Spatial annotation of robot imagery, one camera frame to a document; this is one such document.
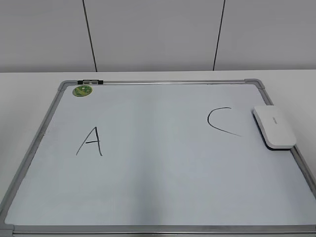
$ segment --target whiteboard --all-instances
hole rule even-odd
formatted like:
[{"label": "whiteboard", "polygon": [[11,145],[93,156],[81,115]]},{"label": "whiteboard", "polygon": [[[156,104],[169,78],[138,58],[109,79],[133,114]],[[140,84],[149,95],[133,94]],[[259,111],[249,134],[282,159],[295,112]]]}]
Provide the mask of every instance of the whiteboard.
[{"label": "whiteboard", "polygon": [[[316,200],[291,152],[263,143],[251,111],[265,103],[254,85],[94,85],[85,97],[75,87],[65,90],[5,223],[316,223]],[[97,139],[95,127],[100,150],[92,142],[78,152],[91,131],[86,142]]]}]

